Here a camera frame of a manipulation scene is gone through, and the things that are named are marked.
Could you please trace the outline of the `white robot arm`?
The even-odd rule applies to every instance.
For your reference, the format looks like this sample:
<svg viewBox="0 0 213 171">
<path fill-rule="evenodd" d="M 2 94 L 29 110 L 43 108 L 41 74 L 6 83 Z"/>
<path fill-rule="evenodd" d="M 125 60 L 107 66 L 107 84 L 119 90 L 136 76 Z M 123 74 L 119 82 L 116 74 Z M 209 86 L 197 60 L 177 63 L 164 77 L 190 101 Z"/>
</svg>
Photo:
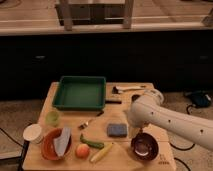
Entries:
<svg viewBox="0 0 213 171">
<path fill-rule="evenodd" d="M 164 108 L 163 101 L 159 90 L 145 90 L 125 111 L 129 125 L 144 128 L 153 124 L 213 151 L 213 120 Z"/>
</svg>

